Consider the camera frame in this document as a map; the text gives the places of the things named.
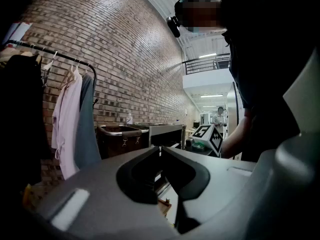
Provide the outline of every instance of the brick wall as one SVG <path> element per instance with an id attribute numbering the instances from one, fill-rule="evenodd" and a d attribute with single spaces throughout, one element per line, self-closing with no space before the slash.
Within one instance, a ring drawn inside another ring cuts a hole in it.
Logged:
<path id="1" fill-rule="evenodd" d="M 23 41 L 51 47 L 95 67 L 94 96 L 99 99 L 94 105 L 95 125 L 125 122 L 132 113 L 133 122 L 179 120 L 192 127 L 197 110 L 183 91 L 182 50 L 147 0 L 34 0 L 21 20 L 32 23 Z M 53 57 L 39 54 L 44 63 Z M 71 63 L 56 58 L 45 89 L 49 141 L 58 87 Z M 86 68 L 79 67 L 80 73 Z M 42 176 L 48 182 L 52 179 L 51 185 L 61 178 L 56 166 L 55 160 L 42 163 Z"/>

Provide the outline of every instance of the fluorescent ceiling light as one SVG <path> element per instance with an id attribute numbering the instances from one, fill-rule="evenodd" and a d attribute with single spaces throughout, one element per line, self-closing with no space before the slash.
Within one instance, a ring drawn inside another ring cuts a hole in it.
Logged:
<path id="1" fill-rule="evenodd" d="M 211 53 L 211 54 L 207 54 L 207 55 L 202 55 L 202 56 L 199 56 L 199 59 L 201 58 L 206 58 L 206 57 L 211 57 L 211 56 L 216 56 L 217 54 L 216 53 Z"/>
<path id="2" fill-rule="evenodd" d="M 222 97 L 222 94 L 216 94 L 216 95 L 203 95 L 201 98 L 210 98 L 210 97 Z"/>

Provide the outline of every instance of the blue-gray garment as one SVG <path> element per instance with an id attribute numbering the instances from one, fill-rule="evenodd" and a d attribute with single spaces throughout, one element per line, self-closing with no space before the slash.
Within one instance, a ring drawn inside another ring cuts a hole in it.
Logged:
<path id="1" fill-rule="evenodd" d="M 96 140 L 93 111 L 94 81 L 86 74 L 82 79 L 80 115 L 76 130 L 74 161 L 79 169 L 101 161 Z"/>

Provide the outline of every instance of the person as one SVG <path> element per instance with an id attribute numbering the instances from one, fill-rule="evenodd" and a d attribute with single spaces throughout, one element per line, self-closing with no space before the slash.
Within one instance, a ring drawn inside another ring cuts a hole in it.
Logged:
<path id="1" fill-rule="evenodd" d="M 283 99 L 318 45 L 319 0 L 193 0 L 177 2 L 175 15 L 190 31 L 226 29 L 230 72 L 244 108 L 244 117 L 222 143 L 221 156 L 242 152 L 257 162 L 300 133 Z M 281 116 L 271 116 L 273 107 Z"/>
<path id="2" fill-rule="evenodd" d="M 216 129 L 218 130 L 218 132 L 221 134 L 221 136 L 224 136 L 224 116 L 222 115 L 222 113 L 224 112 L 224 108 L 222 106 L 220 106 L 218 108 L 217 113 L 212 117 L 212 124 L 214 124 L 216 126 Z"/>

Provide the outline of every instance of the brown leather bin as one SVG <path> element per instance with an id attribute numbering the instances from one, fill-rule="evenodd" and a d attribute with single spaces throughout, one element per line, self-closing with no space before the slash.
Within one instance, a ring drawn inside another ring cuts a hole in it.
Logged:
<path id="1" fill-rule="evenodd" d="M 128 126 L 98 126 L 96 138 L 101 159 L 149 147 L 149 133 Z"/>

